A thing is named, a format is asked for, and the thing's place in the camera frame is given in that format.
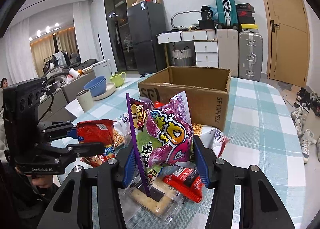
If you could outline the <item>clear cracker packet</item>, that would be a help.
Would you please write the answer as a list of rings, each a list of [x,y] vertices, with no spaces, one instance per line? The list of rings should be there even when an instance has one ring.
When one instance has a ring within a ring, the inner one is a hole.
[[[129,196],[134,202],[168,224],[181,210],[187,198],[162,179],[162,177],[155,179],[150,187],[151,196],[147,196],[140,178],[136,177],[125,189],[124,195]]]

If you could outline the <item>purple candy snack bag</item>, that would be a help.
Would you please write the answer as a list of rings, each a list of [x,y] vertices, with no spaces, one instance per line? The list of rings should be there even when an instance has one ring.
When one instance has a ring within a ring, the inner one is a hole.
[[[130,132],[146,196],[163,165],[190,163],[193,129],[187,95],[182,91],[166,105],[155,107],[126,93]]]

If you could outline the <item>small red snack packet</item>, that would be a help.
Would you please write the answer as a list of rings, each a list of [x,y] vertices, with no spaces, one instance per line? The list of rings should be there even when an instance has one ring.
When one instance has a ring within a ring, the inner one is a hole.
[[[193,202],[202,201],[203,183],[197,170],[179,167],[173,174],[166,175],[163,182]]]

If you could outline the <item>blue bowl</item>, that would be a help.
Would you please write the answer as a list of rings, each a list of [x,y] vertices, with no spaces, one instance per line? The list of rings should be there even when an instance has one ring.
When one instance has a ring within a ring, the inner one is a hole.
[[[106,91],[106,78],[99,76],[84,85],[84,89],[89,89],[91,96],[98,96]]]

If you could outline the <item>cream plate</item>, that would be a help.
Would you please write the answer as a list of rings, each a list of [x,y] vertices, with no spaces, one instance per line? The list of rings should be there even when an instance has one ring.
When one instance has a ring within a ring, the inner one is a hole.
[[[99,100],[105,99],[105,98],[111,96],[115,91],[116,91],[116,84],[114,82],[107,83],[106,84],[106,91],[101,95],[94,96],[93,100],[99,101]]]

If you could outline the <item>brown cardboard box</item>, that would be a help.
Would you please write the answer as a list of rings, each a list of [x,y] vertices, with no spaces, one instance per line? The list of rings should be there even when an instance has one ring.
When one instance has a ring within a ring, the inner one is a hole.
[[[163,104],[185,91],[191,122],[223,131],[230,83],[229,69],[169,66],[138,82],[138,89],[140,96]]]

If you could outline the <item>silver suitcase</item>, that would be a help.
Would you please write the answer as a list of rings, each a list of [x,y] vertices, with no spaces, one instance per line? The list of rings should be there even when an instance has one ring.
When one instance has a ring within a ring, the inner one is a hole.
[[[263,64],[263,37],[239,33],[239,78],[260,81]]]

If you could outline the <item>stacked shoe boxes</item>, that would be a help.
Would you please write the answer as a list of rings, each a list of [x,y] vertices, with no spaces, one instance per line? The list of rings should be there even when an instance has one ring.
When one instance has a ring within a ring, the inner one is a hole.
[[[255,18],[253,15],[255,13],[255,10],[251,4],[237,4],[236,12],[239,24],[238,29],[240,32],[259,32],[259,27],[255,23]]]

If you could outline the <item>woven laundry basket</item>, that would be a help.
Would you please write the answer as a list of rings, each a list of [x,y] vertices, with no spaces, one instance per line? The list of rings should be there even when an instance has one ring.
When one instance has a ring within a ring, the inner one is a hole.
[[[172,56],[177,67],[190,67],[194,65],[193,50],[185,46],[183,50],[173,50]]]

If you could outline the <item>grey sofa with clothes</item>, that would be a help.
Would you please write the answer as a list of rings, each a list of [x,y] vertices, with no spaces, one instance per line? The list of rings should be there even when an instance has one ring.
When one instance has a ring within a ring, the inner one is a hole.
[[[59,66],[43,77],[45,78],[39,104],[39,119],[42,121],[74,120],[66,110],[67,104],[76,99],[84,85],[95,78],[92,66],[96,59],[78,62],[73,65]]]

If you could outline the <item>black refrigerator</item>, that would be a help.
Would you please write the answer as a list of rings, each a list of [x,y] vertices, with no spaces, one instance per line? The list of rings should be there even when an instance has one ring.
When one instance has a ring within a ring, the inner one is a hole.
[[[165,69],[164,47],[157,40],[167,30],[163,5],[143,1],[127,9],[127,17],[139,74]]]

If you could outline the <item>teal suitcase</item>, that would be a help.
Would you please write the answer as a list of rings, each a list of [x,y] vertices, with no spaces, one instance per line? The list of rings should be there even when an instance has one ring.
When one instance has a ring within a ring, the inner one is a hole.
[[[235,0],[215,0],[217,23],[221,28],[238,29],[238,17]]]

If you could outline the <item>beige suitcase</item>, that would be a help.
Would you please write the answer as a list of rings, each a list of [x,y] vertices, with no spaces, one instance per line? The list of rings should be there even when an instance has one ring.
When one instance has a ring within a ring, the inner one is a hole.
[[[237,78],[239,71],[239,34],[237,30],[218,29],[217,46],[219,68],[229,69]]]

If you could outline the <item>white drawer desk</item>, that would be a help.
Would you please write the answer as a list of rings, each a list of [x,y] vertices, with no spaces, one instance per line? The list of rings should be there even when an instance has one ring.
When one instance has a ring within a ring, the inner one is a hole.
[[[183,50],[188,46],[193,50],[193,61],[197,67],[218,67],[218,46],[215,30],[193,30],[160,33],[159,44],[164,45],[167,66],[174,66],[173,50]]]

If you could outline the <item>white electric kettle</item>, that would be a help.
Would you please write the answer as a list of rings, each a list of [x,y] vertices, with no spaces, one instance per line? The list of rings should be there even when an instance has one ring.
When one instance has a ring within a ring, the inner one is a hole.
[[[93,64],[92,69],[96,78],[99,76],[104,76],[107,81],[110,80],[110,77],[112,75],[112,69],[108,60],[100,61],[98,63]]]

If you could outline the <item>red chip bag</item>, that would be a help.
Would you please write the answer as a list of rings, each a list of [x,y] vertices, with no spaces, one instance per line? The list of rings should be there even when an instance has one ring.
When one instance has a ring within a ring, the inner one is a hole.
[[[81,161],[93,167],[100,166],[108,159],[116,157],[114,149],[113,128],[114,121],[110,119],[90,120],[76,125],[80,144],[102,143],[104,151],[91,157],[82,157]]]

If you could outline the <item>green ceramic pitcher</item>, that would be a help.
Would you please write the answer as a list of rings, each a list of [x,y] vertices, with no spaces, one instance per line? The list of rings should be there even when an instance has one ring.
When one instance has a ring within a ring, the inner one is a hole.
[[[126,79],[126,73],[121,72],[120,74],[114,74],[110,77],[110,82],[113,82],[116,88],[122,86]]]

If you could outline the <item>teal checked tablecloth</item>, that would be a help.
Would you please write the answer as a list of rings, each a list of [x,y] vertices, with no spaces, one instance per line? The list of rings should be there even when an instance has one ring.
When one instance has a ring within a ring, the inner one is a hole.
[[[302,152],[290,113],[279,92],[263,82],[232,78],[225,135],[230,138],[222,157],[247,168],[257,165],[300,228],[305,202]],[[186,202],[165,224],[130,198],[121,200],[127,228],[204,228],[213,190],[204,189],[200,203]]]

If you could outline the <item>white noodle snack bag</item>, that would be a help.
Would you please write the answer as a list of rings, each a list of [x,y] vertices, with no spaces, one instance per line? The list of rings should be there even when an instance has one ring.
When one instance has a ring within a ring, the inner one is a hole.
[[[192,124],[194,135],[198,135],[205,148],[210,148],[216,157],[221,157],[226,144],[231,140],[216,127]]]

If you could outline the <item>beige tumbler cup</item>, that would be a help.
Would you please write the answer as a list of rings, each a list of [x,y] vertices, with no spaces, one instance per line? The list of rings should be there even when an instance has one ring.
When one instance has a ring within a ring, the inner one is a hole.
[[[76,99],[78,100],[84,112],[89,111],[94,106],[94,100],[89,89],[84,89],[83,91],[79,92],[76,95]]]

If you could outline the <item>dark glass cabinet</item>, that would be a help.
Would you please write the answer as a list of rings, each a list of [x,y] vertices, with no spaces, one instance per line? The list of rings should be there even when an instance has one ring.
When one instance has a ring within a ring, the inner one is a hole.
[[[117,70],[137,70],[127,9],[138,0],[104,0],[107,27]]]

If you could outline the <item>wooden door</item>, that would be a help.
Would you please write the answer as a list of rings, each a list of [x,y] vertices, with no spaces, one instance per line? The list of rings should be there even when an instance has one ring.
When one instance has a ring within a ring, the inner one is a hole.
[[[303,0],[263,0],[267,42],[263,70],[273,80],[306,85],[310,34]]]

